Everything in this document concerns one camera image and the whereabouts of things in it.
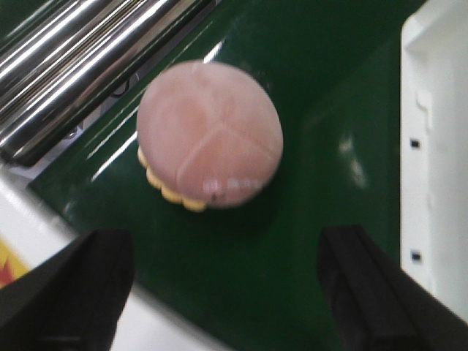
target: pink frosting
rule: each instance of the pink frosting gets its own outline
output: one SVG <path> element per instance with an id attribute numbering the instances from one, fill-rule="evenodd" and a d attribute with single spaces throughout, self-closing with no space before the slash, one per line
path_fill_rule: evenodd
<path id="1" fill-rule="evenodd" d="M 212 207 L 239 205 L 274 175 L 278 113 L 261 86 L 226 64 L 188 61 L 148 86 L 137 115 L 149 167 L 170 189 Z"/>

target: yellow label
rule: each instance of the yellow label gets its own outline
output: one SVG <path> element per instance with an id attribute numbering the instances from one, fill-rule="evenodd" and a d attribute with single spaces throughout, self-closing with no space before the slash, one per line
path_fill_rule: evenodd
<path id="1" fill-rule="evenodd" d="M 28 271 L 19 257 L 0 239 L 0 288 Z"/>

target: metal roller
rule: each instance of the metal roller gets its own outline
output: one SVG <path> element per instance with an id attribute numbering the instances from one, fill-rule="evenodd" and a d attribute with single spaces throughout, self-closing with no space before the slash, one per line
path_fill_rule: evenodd
<path id="1" fill-rule="evenodd" d="M 120 0 L 64 59 L 25 85 L 0 114 L 0 156 L 33 165 L 210 0 Z"/>
<path id="2" fill-rule="evenodd" d="M 0 95 L 18 83 L 25 72 L 34 73 L 37 67 L 63 54 L 70 41 L 77 39 L 77 31 L 90 18 L 96 18 L 110 2 L 118 1 L 68 1 L 39 28 L 8 50 L 0 57 Z"/>

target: chrome rod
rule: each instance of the chrome rod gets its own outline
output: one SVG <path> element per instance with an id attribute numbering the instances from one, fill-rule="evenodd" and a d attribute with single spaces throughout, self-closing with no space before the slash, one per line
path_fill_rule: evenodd
<path id="1" fill-rule="evenodd" d="M 137 6 L 138 2 L 135 0 L 113 0 L 82 29 L 58 45 L 31 72 L 26 73 L 24 78 L 0 97 L 0 122 L 21 105 L 36 99 L 41 88 L 50 84 L 51 79 L 80 60 L 83 51 L 98 45 L 107 31 L 118 26 Z"/>
<path id="2" fill-rule="evenodd" d="M 0 124 L 0 154 L 7 161 L 32 165 L 53 141 L 63 137 L 121 83 L 132 63 L 176 27 L 184 13 L 209 0 L 134 0 L 136 6 L 82 48 Z"/>
<path id="3" fill-rule="evenodd" d="M 18 83 L 38 62 L 51 61 L 50 53 L 67 45 L 76 32 L 95 18 L 111 0 L 68 1 L 43 24 L 0 57 L 0 95 Z"/>

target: green surface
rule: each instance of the green surface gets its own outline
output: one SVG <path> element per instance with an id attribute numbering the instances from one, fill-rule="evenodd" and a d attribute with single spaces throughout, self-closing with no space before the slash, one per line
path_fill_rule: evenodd
<path id="1" fill-rule="evenodd" d="M 422 1 L 230 1 L 32 185 L 79 232 L 131 230 L 137 279 L 237 350 L 341 349 L 316 277 L 330 224 L 362 224 L 399 256 L 399 32 Z M 194 214 L 165 202 L 136 158 L 135 109 L 174 61 L 245 69 L 284 131 L 273 183 Z"/>

